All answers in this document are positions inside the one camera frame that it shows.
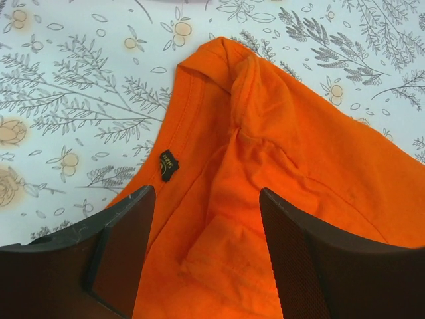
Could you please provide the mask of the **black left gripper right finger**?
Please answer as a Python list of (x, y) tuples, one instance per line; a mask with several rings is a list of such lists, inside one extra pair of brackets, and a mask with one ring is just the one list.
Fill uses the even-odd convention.
[(260, 192), (266, 244), (284, 318), (423, 318), (424, 249), (333, 226)]

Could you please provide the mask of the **orange t shirt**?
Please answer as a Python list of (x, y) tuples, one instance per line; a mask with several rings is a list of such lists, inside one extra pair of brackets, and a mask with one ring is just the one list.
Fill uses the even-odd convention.
[(268, 188), (351, 233), (424, 244), (424, 166), (244, 45), (176, 70), (153, 149), (119, 194), (155, 212), (135, 318), (281, 318), (260, 216)]

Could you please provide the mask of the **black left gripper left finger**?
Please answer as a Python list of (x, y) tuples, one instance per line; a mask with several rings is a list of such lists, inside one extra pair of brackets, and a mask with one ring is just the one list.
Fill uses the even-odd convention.
[(27, 245), (1, 247), (2, 318), (131, 318), (155, 190)]

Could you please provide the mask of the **floral table cloth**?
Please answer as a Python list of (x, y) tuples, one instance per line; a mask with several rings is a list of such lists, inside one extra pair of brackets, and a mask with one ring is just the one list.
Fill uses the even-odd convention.
[(424, 161), (423, 1), (2, 1), (1, 244), (101, 211), (228, 37)]

